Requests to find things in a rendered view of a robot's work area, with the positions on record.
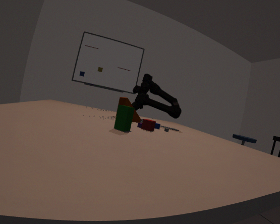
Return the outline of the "green block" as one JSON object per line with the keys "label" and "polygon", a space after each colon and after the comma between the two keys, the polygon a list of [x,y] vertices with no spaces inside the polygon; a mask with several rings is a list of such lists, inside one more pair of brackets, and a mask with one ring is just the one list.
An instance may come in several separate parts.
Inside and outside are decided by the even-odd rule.
{"label": "green block", "polygon": [[126,120],[119,117],[116,117],[115,120],[115,129],[120,131],[130,131],[132,120]]}
{"label": "green block", "polygon": [[118,105],[116,117],[126,119],[126,120],[132,120],[133,114],[134,114],[134,109],[135,109],[134,107]]}

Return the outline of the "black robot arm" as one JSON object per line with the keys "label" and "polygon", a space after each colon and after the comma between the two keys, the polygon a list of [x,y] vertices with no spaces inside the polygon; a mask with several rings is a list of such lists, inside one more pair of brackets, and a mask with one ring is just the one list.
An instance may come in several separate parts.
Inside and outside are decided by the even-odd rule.
{"label": "black robot arm", "polygon": [[[142,82],[143,83],[141,83],[141,86],[136,85],[133,88],[133,93],[138,93],[136,101],[132,103],[132,106],[135,108],[135,111],[138,109],[142,109],[144,105],[149,105],[151,107],[166,112],[174,119],[179,118],[181,114],[181,109],[176,98],[162,91],[161,88],[152,81],[152,76],[150,74],[144,74]],[[148,86],[151,93],[159,95],[167,102],[169,102],[172,106],[168,106],[166,104],[150,99],[148,94],[140,93],[139,89],[141,89],[142,91],[147,91]]]}

